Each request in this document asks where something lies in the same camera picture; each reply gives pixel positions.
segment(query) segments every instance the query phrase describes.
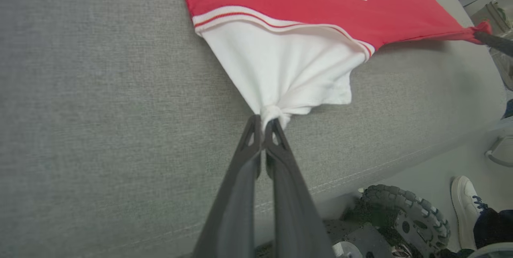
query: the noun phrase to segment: dark pants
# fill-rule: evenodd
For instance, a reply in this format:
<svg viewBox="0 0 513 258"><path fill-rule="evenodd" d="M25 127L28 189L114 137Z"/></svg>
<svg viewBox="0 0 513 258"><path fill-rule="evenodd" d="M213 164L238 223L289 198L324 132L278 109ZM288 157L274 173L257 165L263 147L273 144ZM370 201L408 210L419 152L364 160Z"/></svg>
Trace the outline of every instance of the dark pants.
<svg viewBox="0 0 513 258"><path fill-rule="evenodd" d="M484 209L474 226L474 240L478 249L495 243L513 242L513 210L499 213L491 208ZM465 258L473 251L463 249L453 253L447 249L440 252L441 258Z"/></svg>

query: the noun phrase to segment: sneaker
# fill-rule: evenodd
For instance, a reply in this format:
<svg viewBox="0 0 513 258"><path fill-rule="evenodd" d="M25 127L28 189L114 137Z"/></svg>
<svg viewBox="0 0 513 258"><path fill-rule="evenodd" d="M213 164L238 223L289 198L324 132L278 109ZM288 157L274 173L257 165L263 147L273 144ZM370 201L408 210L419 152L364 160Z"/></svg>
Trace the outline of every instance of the sneaker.
<svg viewBox="0 0 513 258"><path fill-rule="evenodd" d="M478 197L474 185L465 176L454 179L451 185L452 205L458 217L458 233L462 249L477 250L474 241L474 225L481 212L488 208L488 205Z"/></svg>

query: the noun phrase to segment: gray cushion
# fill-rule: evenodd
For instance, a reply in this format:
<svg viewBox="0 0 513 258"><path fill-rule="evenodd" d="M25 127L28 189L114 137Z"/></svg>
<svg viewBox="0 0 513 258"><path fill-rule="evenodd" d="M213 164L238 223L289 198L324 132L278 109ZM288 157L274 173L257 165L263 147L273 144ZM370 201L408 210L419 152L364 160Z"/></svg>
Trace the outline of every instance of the gray cushion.
<svg viewBox="0 0 513 258"><path fill-rule="evenodd" d="M458 1L438 1L470 25ZM184 0L0 0L0 13L0 256L190 251L252 113ZM351 84L351 105L286 130L316 201L424 161L505 108L486 48L463 41L386 46ZM262 175L258 242L271 199Z"/></svg>

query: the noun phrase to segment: gray floor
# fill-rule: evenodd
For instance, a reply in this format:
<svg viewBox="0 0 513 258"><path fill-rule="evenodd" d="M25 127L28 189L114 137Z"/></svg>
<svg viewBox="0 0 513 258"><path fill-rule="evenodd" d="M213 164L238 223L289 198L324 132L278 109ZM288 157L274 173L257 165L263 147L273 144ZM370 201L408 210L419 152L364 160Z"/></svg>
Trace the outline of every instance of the gray floor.
<svg viewBox="0 0 513 258"><path fill-rule="evenodd" d="M395 185L429 200L434 207L442 211L454 230L457 229L458 222L451 203L450 183L455 176L469 177L478 195L495 210L513 209L513 168L502 167L484 157L484 152L496 137L504 134L506 131L501 130L475 137L473 141L393 177L377 181L374 185ZM319 205L321 216L337 218L345 207L351 205L353 197L357 195L355 192ZM460 249L456 231L452 233L448 248L452 251Z"/></svg>

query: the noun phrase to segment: white fabric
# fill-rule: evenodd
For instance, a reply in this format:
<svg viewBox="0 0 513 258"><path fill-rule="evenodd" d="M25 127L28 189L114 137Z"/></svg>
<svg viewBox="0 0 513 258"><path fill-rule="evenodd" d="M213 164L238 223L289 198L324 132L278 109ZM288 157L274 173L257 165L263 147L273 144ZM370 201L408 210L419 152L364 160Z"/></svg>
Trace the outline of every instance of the white fabric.
<svg viewBox="0 0 513 258"><path fill-rule="evenodd" d="M262 126L308 114L323 103L351 102L351 70L365 60L354 42L329 28L271 32L247 21L205 30L204 39Z"/></svg>

